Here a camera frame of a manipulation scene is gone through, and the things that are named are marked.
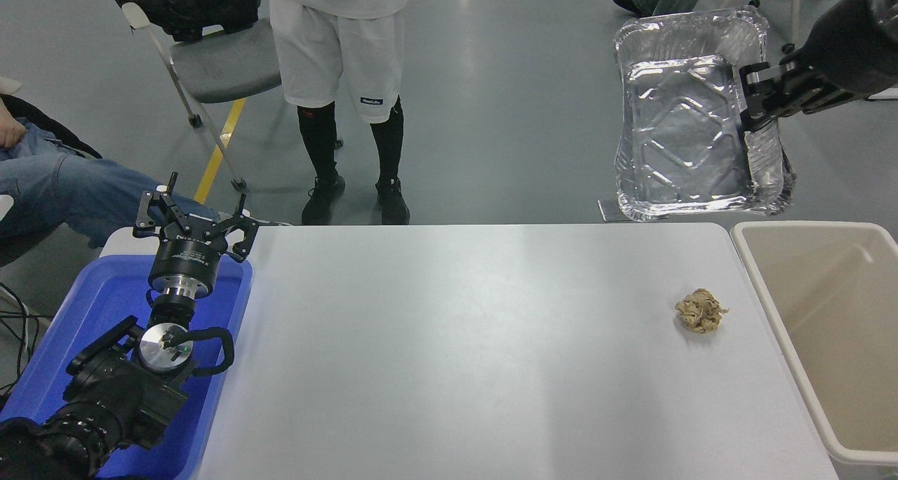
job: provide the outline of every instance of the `beige plastic bin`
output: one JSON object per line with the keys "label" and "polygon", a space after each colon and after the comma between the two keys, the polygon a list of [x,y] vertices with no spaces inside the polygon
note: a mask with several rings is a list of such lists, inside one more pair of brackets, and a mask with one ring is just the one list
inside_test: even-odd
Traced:
{"label": "beige plastic bin", "polygon": [[898,244],[853,222],[731,234],[831,457],[898,466]]}

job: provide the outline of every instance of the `blue bin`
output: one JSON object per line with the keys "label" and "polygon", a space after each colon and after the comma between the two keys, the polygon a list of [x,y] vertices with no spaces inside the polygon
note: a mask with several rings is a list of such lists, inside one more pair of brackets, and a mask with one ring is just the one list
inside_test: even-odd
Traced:
{"label": "blue bin", "polygon": [[[147,325],[150,307],[145,296],[153,259],[150,255],[111,255],[94,260],[81,270],[0,413],[0,420],[26,417],[45,422],[65,404],[62,393],[72,379],[65,367],[78,352],[126,316],[136,316],[139,326]],[[227,327],[236,340],[250,297],[251,279],[253,269],[249,262],[238,265],[224,257],[212,294],[196,301],[190,328]],[[196,343],[194,355],[201,367],[218,364],[224,358],[218,340]],[[189,399],[166,430],[163,441],[150,451],[134,445],[113,452],[98,476],[189,478],[202,457],[226,374],[225,371],[212,377],[190,378],[182,387]]]}

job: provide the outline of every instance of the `yellow floor line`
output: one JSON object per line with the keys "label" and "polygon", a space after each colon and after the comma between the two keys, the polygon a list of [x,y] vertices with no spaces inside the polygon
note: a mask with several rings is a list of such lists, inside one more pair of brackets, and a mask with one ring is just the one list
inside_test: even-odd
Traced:
{"label": "yellow floor line", "polygon": [[[231,113],[227,116],[227,121],[222,128],[222,145],[227,148],[227,144],[231,142],[231,134],[234,134],[234,128],[237,127],[237,121],[240,119],[240,112],[243,111],[243,103],[246,99],[235,100],[231,106]],[[206,204],[206,198],[209,196],[209,190],[212,189],[212,182],[215,182],[215,176],[218,174],[218,167],[222,163],[222,153],[215,146],[212,156],[209,157],[209,163],[206,164],[206,172],[203,173],[202,180],[199,180],[199,186],[196,187],[196,194],[193,195],[193,201],[200,204]]]}

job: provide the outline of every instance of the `concrete floor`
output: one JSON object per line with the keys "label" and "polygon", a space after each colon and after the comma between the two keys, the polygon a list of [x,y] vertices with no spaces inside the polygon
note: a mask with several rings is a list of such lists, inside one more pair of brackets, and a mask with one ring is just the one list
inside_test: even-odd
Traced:
{"label": "concrete floor", "polygon": [[[722,0],[701,0],[696,10]],[[836,0],[804,0],[799,45]],[[177,189],[198,187],[212,142],[190,128],[153,44],[132,33],[112,0],[0,0],[0,74],[25,83],[39,106],[103,156]],[[267,12],[263,4],[262,12]],[[789,0],[761,0],[770,59],[789,29]],[[622,128],[612,37],[626,13],[610,0],[411,0],[402,100],[400,176],[413,224],[599,223],[597,199],[615,196]],[[230,104],[209,107],[218,124]],[[852,220],[898,234],[898,102],[856,102],[780,121],[798,173],[794,205],[776,219]],[[375,211],[376,151],[341,91],[337,155],[347,190],[333,223],[366,225]],[[250,183],[247,208],[299,223],[314,181],[295,112],[280,89],[249,100],[231,140]],[[222,167],[208,204],[230,211],[237,195]],[[751,214],[690,215],[731,227]],[[77,272],[97,255],[60,228],[0,281],[37,312],[53,313]],[[0,374],[12,361],[0,349]],[[850,474],[843,473],[845,478]]]}

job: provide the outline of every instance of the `cable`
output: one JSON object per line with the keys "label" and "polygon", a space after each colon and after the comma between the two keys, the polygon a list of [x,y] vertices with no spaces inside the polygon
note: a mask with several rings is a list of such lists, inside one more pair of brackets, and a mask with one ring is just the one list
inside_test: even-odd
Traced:
{"label": "cable", "polygon": [[[38,337],[41,335],[41,318],[48,318],[49,316],[35,316],[35,314],[32,314],[31,311],[28,310],[25,302],[13,292],[13,289],[7,287],[3,282],[0,282],[0,288],[2,288],[10,298],[14,299],[17,305],[19,305],[19,312],[0,310],[0,326],[6,328],[6,330],[12,334],[13,338],[19,342],[19,349],[16,354],[15,362],[15,380],[0,387],[0,400],[6,402],[13,388],[19,383],[19,380],[22,379],[22,374],[25,373],[26,365],[28,365],[34,356],[36,342],[38,342]],[[6,321],[9,319],[22,320],[21,333],[16,333],[16,330],[13,329],[10,324],[7,324]],[[29,319],[34,321],[33,336],[29,334]]]}

